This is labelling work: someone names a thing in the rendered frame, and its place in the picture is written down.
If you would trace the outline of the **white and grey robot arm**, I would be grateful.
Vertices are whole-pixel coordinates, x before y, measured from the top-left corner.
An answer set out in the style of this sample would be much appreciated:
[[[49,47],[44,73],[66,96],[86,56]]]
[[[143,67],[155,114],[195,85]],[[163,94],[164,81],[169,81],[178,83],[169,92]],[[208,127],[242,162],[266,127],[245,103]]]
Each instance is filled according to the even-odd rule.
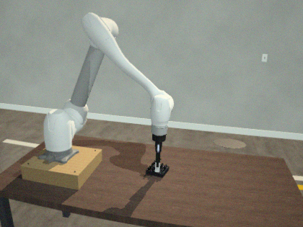
[[[82,27],[89,37],[90,47],[74,92],[62,110],[51,110],[45,116],[43,124],[45,153],[40,155],[39,159],[45,160],[48,164],[52,161],[66,164],[70,158],[79,153],[78,149],[72,148],[71,142],[74,135],[86,124],[88,113],[86,103],[104,55],[149,93],[152,134],[158,136],[167,134],[170,113],[174,107],[172,97],[156,88],[122,54],[115,41],[118,26],[114,21],[88,13],[82,17]]]

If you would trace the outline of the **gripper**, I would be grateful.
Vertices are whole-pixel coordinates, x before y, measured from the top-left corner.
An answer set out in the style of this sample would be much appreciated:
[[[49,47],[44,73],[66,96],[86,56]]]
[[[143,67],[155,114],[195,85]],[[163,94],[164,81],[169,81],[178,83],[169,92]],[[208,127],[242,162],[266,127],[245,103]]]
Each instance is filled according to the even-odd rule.
[[[159,172],[160,168],[160,152],[162,151],[162,142],[166,140],[166,135],[158,136],[152,134],[152,140],[155,141],[155,151],[156,151],[156,161],[155,162],[155,172]],[[161,146],[161,147],[160,147]]]

